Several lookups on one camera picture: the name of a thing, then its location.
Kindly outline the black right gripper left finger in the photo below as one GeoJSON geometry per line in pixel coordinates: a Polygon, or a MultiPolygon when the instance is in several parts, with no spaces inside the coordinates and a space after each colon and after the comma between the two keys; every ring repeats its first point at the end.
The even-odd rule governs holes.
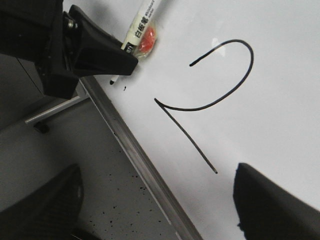
{"type": "Polygon", "coordinates": [[[1,211],[2,240],[95,240],[77,228],[84,199],[80,167],[71,164],[24,199],[1,211]]]}

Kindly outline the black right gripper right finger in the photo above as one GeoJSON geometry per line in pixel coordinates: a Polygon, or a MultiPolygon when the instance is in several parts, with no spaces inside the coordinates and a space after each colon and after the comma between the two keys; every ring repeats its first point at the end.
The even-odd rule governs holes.
{"type": "Polygon", "coordinates": [[[247,240],[318,240],[320,212],[239,163],[233,185],[238,227],[247,240]]]}

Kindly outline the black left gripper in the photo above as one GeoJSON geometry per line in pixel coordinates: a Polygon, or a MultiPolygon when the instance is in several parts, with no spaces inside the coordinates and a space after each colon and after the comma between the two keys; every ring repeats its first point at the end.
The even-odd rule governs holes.
{"type": "Polygon", "coordinates": [[[0,2],[0,52],[33,62],[46,96],[70,100],[78,76],[130,76],[138,59],[121,46],[74,4],[64,12],[61,0],[0,2]]]}

